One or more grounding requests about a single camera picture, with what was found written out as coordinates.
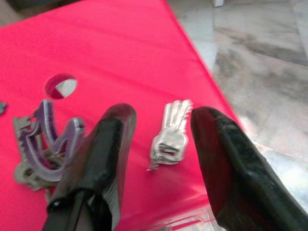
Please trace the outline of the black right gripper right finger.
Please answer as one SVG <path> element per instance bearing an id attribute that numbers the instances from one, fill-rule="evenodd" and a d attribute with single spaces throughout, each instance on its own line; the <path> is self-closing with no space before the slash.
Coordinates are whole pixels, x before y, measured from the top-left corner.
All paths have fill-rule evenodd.
<path id="1" fill-rule="evenodd" d="M 192 110 L 191 130 L 213 215 L 228 231 L 305 231 L 308 215 L 238 124 Z"/>

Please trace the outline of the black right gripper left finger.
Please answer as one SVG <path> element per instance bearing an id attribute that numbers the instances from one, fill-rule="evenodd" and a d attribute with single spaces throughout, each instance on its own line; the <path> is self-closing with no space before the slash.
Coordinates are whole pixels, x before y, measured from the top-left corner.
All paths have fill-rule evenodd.
<path id="1" fill-rule="evenodd" d="M 45 231 L 112 231 L 120 221 L 136 111 L 109 107 L 65 167 L 47 206 Z"/>

